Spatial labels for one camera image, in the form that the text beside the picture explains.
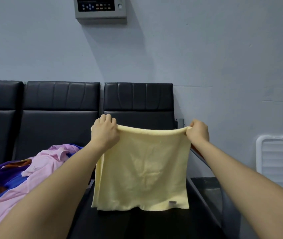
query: forearm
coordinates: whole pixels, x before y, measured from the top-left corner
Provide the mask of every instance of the forearm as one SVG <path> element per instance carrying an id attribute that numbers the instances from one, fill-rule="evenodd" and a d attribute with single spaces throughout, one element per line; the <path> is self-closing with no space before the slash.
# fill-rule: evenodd
<path id="1" fill-rule="evenodd" d="M 283 188 L 207 141 L 195 146 L 259 237 L 283 238 Z"/>
<path id="2" fill-rule="evenodd" d="M 69 217 L 65 216 L 66 214 L 73 217 L 103 152 L 103 148 L 90 142 L 68 159 L 16 204 L 0 224 L 0 238 L 4 235 L 10 238 L 8 234 L 14 238 L 36 238 L 40 235 L 43 238 L 49 235 L 51 228 L 56 228 L 53 220 L 57 215 L 61 218 Z M 61 222 L 66 233 L 71 222 L 72 218 Z M 25 232 L 28 234 L 20 235 L 21 231 L 14 229 L 16 225 L 22 228 L 25 226 Z"/>

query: wall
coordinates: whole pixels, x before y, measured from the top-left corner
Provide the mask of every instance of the wall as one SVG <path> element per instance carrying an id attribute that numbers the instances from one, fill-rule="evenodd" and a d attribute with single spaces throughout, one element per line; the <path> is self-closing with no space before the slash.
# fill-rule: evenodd
<path id="1" fill-rule="evenodd" d="M 128 0 L 128 25 L 82 27 L 73 0 L 0 0 L 0 80 L 172 82 L 176 116 L 255 166 L 283 133 L 283 0 Z M 191 176 L 212 176 L 194 157 Z"/>

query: person's right hand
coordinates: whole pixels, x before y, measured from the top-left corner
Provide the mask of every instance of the person's right hand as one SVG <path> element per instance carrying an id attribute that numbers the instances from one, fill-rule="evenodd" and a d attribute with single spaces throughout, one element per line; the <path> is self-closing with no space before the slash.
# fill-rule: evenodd
<path id="1" fill-rule="evenodd" d="M 192 128 L 186 131 L 188 139 L 196 146 L 202 141 L 209 141 L 208 126 L 202 121 L 193 120 L 190 124 Z"/>
<path id="2" fill-rule="evenodd" d="M 120 140 L 116 119 L 103 114 L 92 126 L 92 142 L 104 151 L 112 148 Z"/>

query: wall-mounted control panel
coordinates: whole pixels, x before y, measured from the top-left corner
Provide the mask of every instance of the wall-mounted control panel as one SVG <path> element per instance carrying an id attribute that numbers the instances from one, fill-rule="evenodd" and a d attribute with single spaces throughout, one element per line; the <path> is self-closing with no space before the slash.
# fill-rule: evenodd
<path id="1" fill-rule="evenodd" d="M 125 0 L 74 0 L 80 24 L 127 24 Z"/>

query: person's left hand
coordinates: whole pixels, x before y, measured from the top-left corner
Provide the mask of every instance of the person's left hand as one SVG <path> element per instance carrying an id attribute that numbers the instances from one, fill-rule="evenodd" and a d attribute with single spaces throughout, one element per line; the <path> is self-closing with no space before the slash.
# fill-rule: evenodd
<path id="1" fill-rule="evenodd" d="M 116 119 L 110 114 L 103 114 L 92 126 L 92 142 L 108 150 L 120 140 Z"/>

